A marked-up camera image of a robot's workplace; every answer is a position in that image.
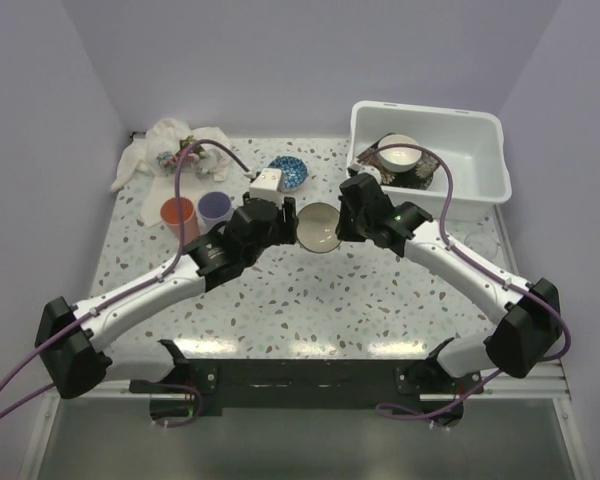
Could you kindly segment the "small white bowl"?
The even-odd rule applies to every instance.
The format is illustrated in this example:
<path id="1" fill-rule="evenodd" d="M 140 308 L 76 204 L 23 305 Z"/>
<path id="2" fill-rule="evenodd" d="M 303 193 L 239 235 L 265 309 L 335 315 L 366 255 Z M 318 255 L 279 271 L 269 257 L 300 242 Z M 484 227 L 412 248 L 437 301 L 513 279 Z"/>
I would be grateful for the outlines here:
<path id="1" fill-rule="evenodd" d="M 380 139 L 377 146 L 381 165 L 393 173 L 403 173 L 411 170 L 422 156 L 420 150 L 410 147 L 398 147 L 398 144 L 417 145 L 417 142 L 406 135 L 389 134 Z"/>

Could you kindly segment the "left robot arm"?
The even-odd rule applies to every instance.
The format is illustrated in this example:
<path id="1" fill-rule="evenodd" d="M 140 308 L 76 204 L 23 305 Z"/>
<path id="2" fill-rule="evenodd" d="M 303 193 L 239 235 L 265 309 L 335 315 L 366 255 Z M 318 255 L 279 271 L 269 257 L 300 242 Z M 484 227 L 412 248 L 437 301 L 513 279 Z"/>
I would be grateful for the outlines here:
<path id="1" fill-rule="evenodd" d="M 295 244 L 296 229 L 294 198 L 271 202 L 246 195 L 229 221 L 183 246 L 169 263 L 98 299 L 74 305 L 63 297 L 51 300 L 43 308 L 35 347 L 53 386 L 64 399 L 115 377 L 180 390 L 187 368 L 172 342 L 162 342 L 157 359 L 145 367 L 125 367 L 107 348 L 160 311 L 240 277 L 266 249 Z"/>

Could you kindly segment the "black floral square plate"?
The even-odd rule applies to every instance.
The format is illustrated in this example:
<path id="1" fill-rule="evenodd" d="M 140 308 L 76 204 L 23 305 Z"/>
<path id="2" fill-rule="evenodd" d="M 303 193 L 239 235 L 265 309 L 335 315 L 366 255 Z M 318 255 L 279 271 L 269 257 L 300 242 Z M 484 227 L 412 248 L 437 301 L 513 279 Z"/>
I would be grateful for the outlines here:
<path id="1" fill-rule="evenodd" d="M 408 149 L 410 153 L 419 153 L 420 157 L 408 170 L 397 172 L 390 170 L 382 163 L 383 154 L 391 152 L 391 149 L 382 150 L 378 146 L 378 142 L 372 144 L 355 158 L 355 162 L 375 168 L 380 174 L 383 186 L 416 190 L 429 188 L 439 167 L 439 162 L 430 154 L 423 153 L 419 149 Z"/>

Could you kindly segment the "blue patterned small bowl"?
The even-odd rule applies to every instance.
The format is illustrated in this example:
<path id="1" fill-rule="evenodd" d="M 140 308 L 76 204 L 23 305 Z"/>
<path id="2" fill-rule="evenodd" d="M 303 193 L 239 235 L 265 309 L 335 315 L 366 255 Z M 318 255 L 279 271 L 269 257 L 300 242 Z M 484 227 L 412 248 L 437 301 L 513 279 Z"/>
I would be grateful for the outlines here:
<path id="1" fill-rule="evenodd" d="M 282 172 L 281 191 L 284 193 L 299 189 L 309 177 L 306 163 L 294 156 L 278 156 L 268 164 L 268 168 Z"/>

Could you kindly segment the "cream bowl blue pattern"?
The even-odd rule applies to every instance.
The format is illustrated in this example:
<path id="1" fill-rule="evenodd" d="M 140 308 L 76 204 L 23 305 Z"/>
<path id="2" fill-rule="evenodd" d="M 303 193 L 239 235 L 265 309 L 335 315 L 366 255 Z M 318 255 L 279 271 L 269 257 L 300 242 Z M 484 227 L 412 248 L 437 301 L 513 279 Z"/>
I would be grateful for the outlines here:
<path id="1" fill-rule="evenodd" d="M 341 244 L 336 233 L 339 210 L 334 206 L 323 202 L 308 204 L 297 214 L 297 219 L 297 241 L 305 250 L 325 254 Z"/>

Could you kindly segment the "orange plastic cup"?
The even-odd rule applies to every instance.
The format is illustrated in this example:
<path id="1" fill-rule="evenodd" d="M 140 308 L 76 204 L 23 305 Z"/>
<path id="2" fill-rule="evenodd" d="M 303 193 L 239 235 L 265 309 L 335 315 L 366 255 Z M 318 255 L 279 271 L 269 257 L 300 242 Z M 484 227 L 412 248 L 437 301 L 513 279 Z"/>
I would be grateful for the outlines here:
<path id="1" fill-rule="evenodd" d="M 188 198 L 167 200 L 160 209 L 160 216 L 182 245 L 191 243 L 200 235 L 196 210 Z"/>

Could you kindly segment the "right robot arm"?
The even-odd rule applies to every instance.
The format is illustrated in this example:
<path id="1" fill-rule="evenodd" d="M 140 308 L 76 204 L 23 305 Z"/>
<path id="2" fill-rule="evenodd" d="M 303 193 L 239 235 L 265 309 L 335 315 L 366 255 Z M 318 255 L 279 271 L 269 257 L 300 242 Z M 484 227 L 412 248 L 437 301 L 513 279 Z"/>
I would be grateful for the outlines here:
<path id="1" fill-rule="evenodd" d="M 393 205 L 369 174 L 343 182 L 339 199 L 340 240 L 371 241 L 421 265 L 468 298 L 493 325 L 437 348 L 436 362 L 425 369 L 432 390 L 449 392 L 462 376 L 488 368 L 524 378 L 546 359 L 562 334 L 559 292 L 552 282 L 531 283 L 443 237 L 431 214 L 412 202 Z"/>

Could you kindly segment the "purple plastic cup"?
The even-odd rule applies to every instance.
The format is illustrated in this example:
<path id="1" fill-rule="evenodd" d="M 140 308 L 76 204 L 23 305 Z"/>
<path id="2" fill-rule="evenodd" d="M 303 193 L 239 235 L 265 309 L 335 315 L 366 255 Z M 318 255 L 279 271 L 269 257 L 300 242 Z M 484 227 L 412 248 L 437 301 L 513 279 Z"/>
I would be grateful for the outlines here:
<path id="1" fill-rule="evenodd" d="M 198 201 L 197 212 L 208 229 L 227 222 L 233 214 L 231 198 L 224 192 L 212 191 Z"/>

